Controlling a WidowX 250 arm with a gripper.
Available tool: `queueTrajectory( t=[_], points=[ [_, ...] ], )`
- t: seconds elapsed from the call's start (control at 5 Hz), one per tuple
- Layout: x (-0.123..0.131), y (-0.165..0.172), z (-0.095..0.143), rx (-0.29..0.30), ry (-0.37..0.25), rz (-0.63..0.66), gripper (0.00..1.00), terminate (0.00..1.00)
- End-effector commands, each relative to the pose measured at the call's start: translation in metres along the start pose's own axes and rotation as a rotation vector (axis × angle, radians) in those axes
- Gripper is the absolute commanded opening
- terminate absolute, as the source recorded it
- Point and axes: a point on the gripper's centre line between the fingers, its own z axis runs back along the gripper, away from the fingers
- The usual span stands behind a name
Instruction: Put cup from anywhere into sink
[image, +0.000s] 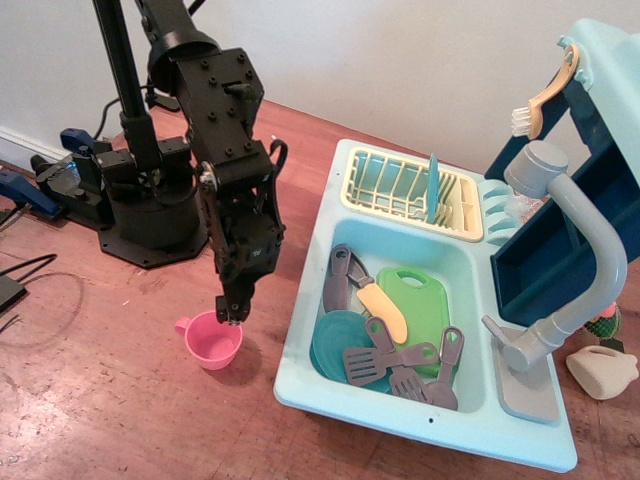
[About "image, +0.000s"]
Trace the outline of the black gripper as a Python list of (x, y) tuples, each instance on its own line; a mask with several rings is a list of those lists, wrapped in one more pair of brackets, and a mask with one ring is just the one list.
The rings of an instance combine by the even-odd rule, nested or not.
[[(255, 283), (275, 270), (285, 227), (279, 215), (276, 179), (279, 164), (267, 164), (257, 183), (223, 185), (213, 166), (198, 166), (198, 193), (224, 296), (215, 297), (219, 323), (244, 323)], [(228, 306), (228, 300), (243, 300)]]

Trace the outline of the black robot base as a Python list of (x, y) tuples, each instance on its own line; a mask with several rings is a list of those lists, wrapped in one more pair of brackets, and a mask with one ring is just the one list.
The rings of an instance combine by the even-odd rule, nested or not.
[(97, 156), (114, 217), (99, 231), (101, 249), (145, 269), (195, 258), (208, 241), (189, 145), (174, 137), (157, 147), (161, 166), (150, 173), (125, 149)]

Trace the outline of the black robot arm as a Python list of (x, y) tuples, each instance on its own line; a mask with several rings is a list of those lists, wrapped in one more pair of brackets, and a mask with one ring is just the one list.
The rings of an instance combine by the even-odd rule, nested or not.
[(151, 45), (151, 83), (177, 100), (187, 121), (223, 289), (217, 319), (238, 325), (249, 316), (256, 283), (277, 265), (285, 226), (276, 182), (288, 147), (253, 137), (264, 89), (243, 49), (222, 49), (196, 28), (181, 1), (141, 1), (138, 9)]

